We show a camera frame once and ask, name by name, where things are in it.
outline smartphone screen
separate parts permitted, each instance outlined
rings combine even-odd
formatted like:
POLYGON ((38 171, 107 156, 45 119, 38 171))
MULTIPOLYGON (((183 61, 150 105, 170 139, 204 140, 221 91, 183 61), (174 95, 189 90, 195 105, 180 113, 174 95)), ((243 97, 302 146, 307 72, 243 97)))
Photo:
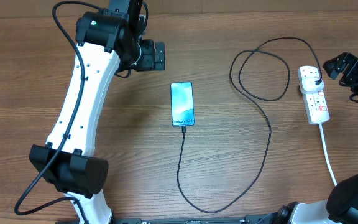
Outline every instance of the smartphone screen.
POLYGON ((171 102, 172 125, 194 125, 193 84, 191 82, 172 83, 171 102))

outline white power strip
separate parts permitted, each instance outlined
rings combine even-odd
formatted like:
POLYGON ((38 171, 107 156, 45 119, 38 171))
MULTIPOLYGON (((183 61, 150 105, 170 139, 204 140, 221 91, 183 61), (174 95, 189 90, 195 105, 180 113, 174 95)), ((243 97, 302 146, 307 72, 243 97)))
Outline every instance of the white power strip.
POLYGON ((303 95, 306 114, 309 124, 318 124, 321 134, 321 142, 323 143, 324 157, 326 159, 327 168, 331 178, 336 186, 336 179, 329 163, 326 141, 323 132, 323 123, 329 121, 329 113, 326 97, 324 95, 324 82, 321 81, 316 85, 320 75, 318 69, 313 66, 302 66, 298 70, 299 87, 303 95))

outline wooden surface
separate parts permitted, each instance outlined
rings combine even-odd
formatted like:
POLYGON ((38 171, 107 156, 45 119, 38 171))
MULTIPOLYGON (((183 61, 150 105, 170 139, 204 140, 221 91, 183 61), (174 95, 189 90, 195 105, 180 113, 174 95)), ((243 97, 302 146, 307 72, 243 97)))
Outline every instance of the wooden surface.
MULTIPOLYGON (((50 17, 61 0, 0 0, 0 18, 50 17)), ((358 10, 358 0, 145 0, 151 14, 358 10)), ((86 0, 107 7, 110 0, 86 0)), ((83 6, 62 6, 63 16, 82 16, 83 6)))
MULTIPOLYGON (((74 35, 77 17, 61 20, 74 35)), ((194 85, 196 125, 187 129, 182 188, 197 206, 219 209, 255 177, 268 135, 259 111, 230 86, 230 64, 241 50, 280 36, 306 39, 321 63, 342 52, 358 56, 358 11, 150 18, 147 38, 165 42, 167 69, 115 78, 96 137, 96 157, 109 161, 104 194, 117 217, 241 217, 273 212, 293 201, 311 203, 328 197, 333 185, 318 127, 307 123, 296 72, 316 63, 305 45, 292 40, 264 48, 288 62, 291 82, 280 101, 258 101, 273 135, 256 184, 233 206, 214 215, 196 211, 177 189, 181 131, 171 126, 170 83, 194 85)), ((74 51, 52 18, 0 19, 0 223, 53 223, 76 217, 69 202, 25 217, 13 212, 16 200, 37 175, 29 162, 30 147, 44 144, 50 134, 73 61, 74 51)), ((243 82, 252 93, 274 98, 283 91, 286 75, 279 60, 256 55, 245 67, 243 82)), ((341 181, 358 174, 358 104, 348 100, 349 89, 325 73, 324 79, 331 114, 324 130, 333 171, 341 181)), ((21 210, 60 196, 42 180, 21 210)))

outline white cable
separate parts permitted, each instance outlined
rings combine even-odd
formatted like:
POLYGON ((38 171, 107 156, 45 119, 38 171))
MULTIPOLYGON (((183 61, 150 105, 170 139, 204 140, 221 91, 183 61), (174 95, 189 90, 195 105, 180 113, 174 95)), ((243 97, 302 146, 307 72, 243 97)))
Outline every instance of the white cable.
POLYGON ((326 140, 324 138, 324 131, 323 131, 323 124, 319 123, 318 124, 319 128, 320 128, 320 135, 321 135, 321 142, 323 143, 323 151, 324 151, 324 157, 326 158, 326 163, 327 163, 327 167, 328 167, 328 171, 329 174, 331 175, 331 178, 333 179, 334 185, 336 186, 336 179, 333 173, 333 170, 331 168, 331 165, 329 163, 329 159, 328 159, 328 153, 327 153, 327 147, 326 147, 326 140))

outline power strip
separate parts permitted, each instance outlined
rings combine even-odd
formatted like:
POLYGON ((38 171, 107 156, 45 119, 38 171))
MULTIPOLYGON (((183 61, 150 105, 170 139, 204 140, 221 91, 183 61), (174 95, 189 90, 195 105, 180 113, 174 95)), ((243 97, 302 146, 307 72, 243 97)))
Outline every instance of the power strip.
POLYGON ((315 85, 315 81, 319 79, 318 69, 313 66, 302 66, 298 70, 298 77, 309 124, 329 121, 327 101, 323 91, 324 82, 315 85))

